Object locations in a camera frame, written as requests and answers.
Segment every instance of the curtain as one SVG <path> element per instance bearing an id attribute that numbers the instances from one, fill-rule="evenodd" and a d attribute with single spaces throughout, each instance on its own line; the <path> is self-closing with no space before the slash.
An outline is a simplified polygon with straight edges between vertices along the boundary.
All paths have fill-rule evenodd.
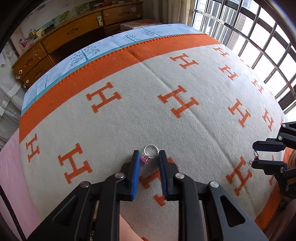
<path id="1" fill-rule="evenodd" d="M 19 127 L 25 91 L 11 67 L 17 56 L 8 42 L 0 53 L 0 149 Z"/>
<path id="2" fill-rule="evenodd" d="M 144 0 L 144 18 L 162 23 L 183 23 L 192 26 L 196 0 Z"/>

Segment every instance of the ring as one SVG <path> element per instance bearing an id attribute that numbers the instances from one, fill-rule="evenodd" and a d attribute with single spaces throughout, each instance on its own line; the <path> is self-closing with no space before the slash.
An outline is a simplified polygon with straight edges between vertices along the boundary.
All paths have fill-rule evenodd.
<path id="1" fill-rule="evenodd" d="M 151 157 L 151 156 L 148 156 L 148 155 L 146 154 L 146 148 L 147 148 L 148 146 L 153 146 L 153 147 L 157 150 L 157 154 L 156 154 L 156 156 Z M 147 145 L 147 146 L 145 146 L 145 148 L 144 148 L 144 154 L 145 154 L 145 156 L 147 156 L 149 159 L 153 159 L 153 158 L 155 158 L 155 157 L 158 157 L 158 153 L 159 153 L 159 150 L 158 150 L 157 146 L 154 146 L 154 145 Z"/>
<path id="2" fill-rule="evenodd" d="M 254 156 L 255 156 L 255 157 L 259 157 L 259 154 L 258 154 L 258 152 L 257 152 L 257 151 L 255 151 L 255 150 L 254 150 Z"/>

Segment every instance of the book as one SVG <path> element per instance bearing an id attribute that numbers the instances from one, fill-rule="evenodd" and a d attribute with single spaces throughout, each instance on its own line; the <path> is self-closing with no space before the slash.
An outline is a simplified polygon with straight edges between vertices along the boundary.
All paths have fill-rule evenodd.
<path id="1" fill-rule="evenodd" d="M 120 29 L 123 31 L 127 31 L 131 29 L 159 25 L 159 24 L 162 24 L 162 23 L 158 21 L 150 20 L 150 19 L 141 19 L 141 20 L 132 21 L 128 23 L 122 23 L 120 24 Z"/>

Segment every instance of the orange stripe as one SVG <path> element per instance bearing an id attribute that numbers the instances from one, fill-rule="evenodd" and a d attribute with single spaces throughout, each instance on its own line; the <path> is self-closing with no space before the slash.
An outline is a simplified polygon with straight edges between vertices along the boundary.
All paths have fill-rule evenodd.
<path id="1" fill-rule="evenodd" d="M 290 148 L 285 149 L 285 154 L 283 158 L 283 161 L 285 163 L 288 163 L 292 151 L 293 150 Z M 255 219 L 255 223 L 259 226 L 259 228 L 261 228 L 261 230 L 264 230 L 269 224 L 271 218 L 273 217 L 279 206 L 280 201 L 281 195 L 279 194 L 279 184 L 276 182 L 265 207 Z"/>
<path id="2" fill-rule="evenodd" d="M 220 43 L 207 34 L 161 37 L 124 47 L 84 65 L 53 86 L 24 113 L 20 119 L 20 142 L 61 104 L 101 79 L 155 56 L 213 44 Z"/>

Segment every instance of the metal screw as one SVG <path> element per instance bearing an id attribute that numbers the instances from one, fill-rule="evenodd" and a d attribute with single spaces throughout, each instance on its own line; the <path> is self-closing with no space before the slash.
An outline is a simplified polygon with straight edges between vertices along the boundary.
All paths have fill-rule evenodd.
<path id="1" fill-rule="evenodd" d="M 80 186 L 82 187 L 82 188 L 88 188 L 89 187 L 89 182 L 88 181 L 83 181 L 82 183 L 80 183 Z"/>
<path id="2" fill-rule="evenodd" d="M 175 177 L 178 179 L 183 179 L 185 177 L 185 175 L 183 173 L 178 172 L 178 173 L 176 173 Z"/>
<path id="3" fill-rule="evenodd" d="M 117 172 L 115 173 L 114 175 L 116 178 L 123 178 L 124 177 L 124 174 L 122 172 Z"/>
<path id="4" fill-rule="evenodd" d="M 212 182 L 210 182 L 210 186 L 211 186 L 212 188 L 217 188 L 217 187 L 219 187 L 219 183 L 217 183 L 217 182 L 215 182 L 215 181 L 212 181 Z"/>

